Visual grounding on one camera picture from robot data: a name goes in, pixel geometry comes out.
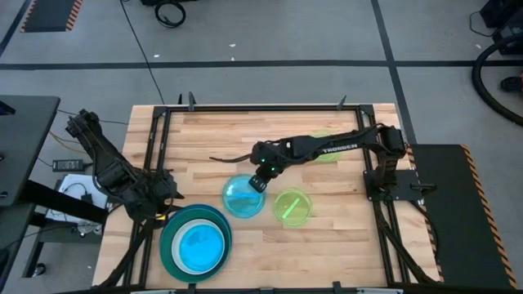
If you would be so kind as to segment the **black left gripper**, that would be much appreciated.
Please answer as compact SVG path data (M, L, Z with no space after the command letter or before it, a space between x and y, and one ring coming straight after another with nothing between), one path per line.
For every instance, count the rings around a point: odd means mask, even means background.
M173 180L159 180L147 187L145 201L138 215L145 219L158 219L169 212L177 212L184 207L173 206L178 198L177 183Z

